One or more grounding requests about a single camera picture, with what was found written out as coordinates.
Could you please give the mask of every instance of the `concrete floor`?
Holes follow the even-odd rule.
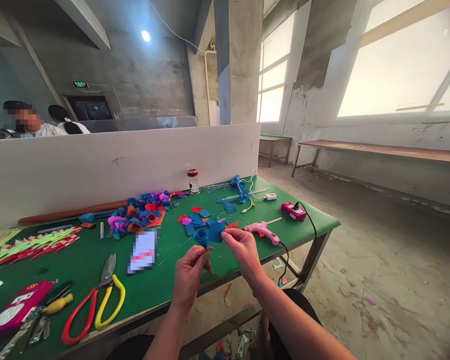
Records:
[[[364,186],[259,159],[267,181],[337,218],[305,295],[323,326],[358,359],[444,359],[450,355],[450,215]],[[291,252],[301,267],[310,243]],[[283,269],[265,266],[278,279]],[[200,297],[190,312],[184,343],[255,302],[243,278]],[[368,303],[372,299],[376,305]],[[259,328],[258,320],[245,330]],[[153,334],[161,319],[117,339]],[[233,358],[237,331],[223,339]],[[103,357],[115,346],[103,347]],[[215,346],[206,350],[213,358]],[[244,359],[248,358],[245,350]]]

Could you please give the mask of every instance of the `person's left hand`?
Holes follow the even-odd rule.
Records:
[[[177,308],[187,313],[194,304],[197,290],[200,285],[202,269],[213,274],[212,262],[210,261],[213,247],[205,250],[202,246],[194,245],[188,250],[184,257],[178,259],[175,267],[175,287],[171,308]]]

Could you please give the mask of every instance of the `green exit sign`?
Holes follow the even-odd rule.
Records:
[[[88,88],[89,85],[86,81],[73,81],[73,86],[76,88]]]

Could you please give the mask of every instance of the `green table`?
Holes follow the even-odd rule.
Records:
[[[291,137],[260,135],[260,140],[263,140],[265,142],[271,143],[270,154],[265,153],[265,152],[258,152],[260,155],[264,155],[264,156],[268,156],[269,157],[269,160],[268,160],[268,167],[269,168],[272,166],[272,159],[276,159],[276,160],[285,159],[285,164],[289,163],[290,148],[292,147],[292,138]],[[285,156],[280,156],[280,157],[273,157],[275,142],[277,142],[277,141],[285,141],[285,140],[288,141],[288,147],[287,147],[287,150],[286,150],[286,155]]]
[[[177,222],[180,215],[190,215],[192,207],[200,206],[209,210],[212,213],[212,219],[219,216],[220,218],[228,218],[232,222],[238,221],[241,228],[250,223],[270,221],[283,216],[282,220],[270,224],[269,228],[286,244],[289,251],[313,240],[314,230],[308,219],[304,222],[293,221],[291,218],[284,216],[281,211],[283,202],[294,203],[299,199],[260,177],[256,176],[254,180],[253,190],[269,188],[266,192],[276,193],[278,200],[254,199],[256,206],[245,214],[242,214],[241,211],[250,205],[249,202],[244,205],[239,204],[236,212],[228,214],[223,205],[216,203],[216,201],[236,195],[237,190],[234,187],[227,186],[214,190],[203,189],[198,195],[179,199],[177,201],[179,205],[167,212],[161,228],[158,229],[159,239],[155,266],[142,273],[127,276],[127,264],[132,253],[134,237],[129,235],[120,240],[115,240],[112,236],[107,235],[105,239],[100,240],[100,219],[95,221],[97,224],[95,229],[83,229],[78,233],[79,240],[56,254],[47,254],[32,261],[22,260],[11,266],[0,266],[0,280],[4,281],[4,284],[0,287],[0,312],[18,291],[30,284],[56,279],[60,284],[67,280],[73,280],[71,292],[74,300],[62,311],[53,315],[50,337],[30,346],[20,355],[12,352],[8,359],[55,359],[65,354],[68,356],[74,355],[72,353],[92,342],[105,342],[109,337],[122,335],[164,314],[173,295],[175,263],[195,244],[194,239],[187,236],[185,227]],[[303,287],[307,284],[332,229],[340,225],[336,219],[310,205],[307,205],[307,210],[315,223],[318,238],[316,243],[312,245],[312,250],[309,252],[299,274]],[[101,220],[105,221],[105,231],[108,232],[109,226],[106,219]],[[20,238],[36,236],[38,230],[70,223],[80,224],[78,220],[68,220],[52,225],[29,227],[22,231],[19,236]],[[255,238],[257,239],[257,249],[262,264],[285,253],[283,247],[272,245],[268,239],[260,239],[258,235],[255,235]],[[227,245],[222,242],[214,243],[213,246],[215,249],[211,254],[211,261],[214,275],[205,272],[202,274],[198,296],[240,276],[239,265]],[[99,284],[103,266],[112,253],[117,255],[115,274],[126,288],[123,307],[114,322],[104,331],[93,331],[88,339],[82,341],[81,344],[67,347],[61,341],[64,324],[79,302],[93,287]],[[41,267],[47,268],[48,272],[39,274]],[[114,287],[103,319],[107,319],[115,309],[119,300],[119,293],[119,290]],[[104,294],[105,291],[100,292],[97,304],[101,303]],[[84,328],[88,308],[89,306],[85,305],[76,316],[70,331],[72,336],[77,336]],[[0,342],[0,351],[7,342]]]

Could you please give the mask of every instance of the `red and yellow scissors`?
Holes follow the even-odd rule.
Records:
[[[108,258],[105,263],[105,267],[103,268],[103,272],[101,273],[101,282],[97,287],[94,287],[92,291],[82,300],[82,302],[77,306],[77,308],[71,313],[70,317],[65,323],[65,327],[63,328],[63,332],[61,333],[61,340],[65,345],[74,345],[77,344],[84,336],[89,332],[90,327],[92,326],[92,322],[94,320],[95,308],[97,306],[97,295],[99,291],[103,288],[106,288],[105,297],[103,298],[100,308],[98,309],[98,313],[95,318],[95,328],[97,330],[103,330],[106,328],[117,316],[122,305],[125,301],[125,287],[119,281],[117,276],[114,274],[115,265],[117,264],[117,254],[112,254]],[[105,310],[105,306],[109,300],[110,294],[112,293],[113,285],[116,285],[120,289],[120,300],[118,305],[113,312],[113,314],[108,318],[108,320],[102,322],[102,315]],[[90,310],[88,311],[88,318],[86,321],[85,329],[81,332],[77,337],[70,337],[70,326],[74,321],[75,316],[80,311],[82,306],[88,301],[91,297]]]

